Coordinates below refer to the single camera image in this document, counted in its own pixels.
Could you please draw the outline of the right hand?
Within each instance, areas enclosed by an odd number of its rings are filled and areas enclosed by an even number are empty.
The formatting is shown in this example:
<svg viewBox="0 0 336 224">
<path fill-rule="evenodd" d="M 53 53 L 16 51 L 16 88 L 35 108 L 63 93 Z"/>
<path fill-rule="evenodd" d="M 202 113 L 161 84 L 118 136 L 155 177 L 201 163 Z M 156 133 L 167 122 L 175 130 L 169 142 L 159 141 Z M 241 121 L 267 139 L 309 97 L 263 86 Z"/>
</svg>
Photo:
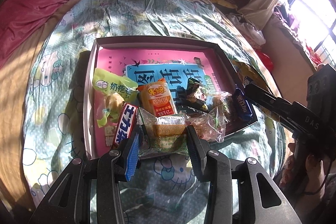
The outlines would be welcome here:
<svg viewBox="0 0 336 224">
<path fill-rule="evenodd" d="M 309 202 L 335 199 L 335 160 L 328 156 L 318 158 L 312 154 L 299 160 L 299 143 L 288 144 L 291 155 L 285 162 L 280 188 L 291 203 L 308 199 Z"/>
</svg>

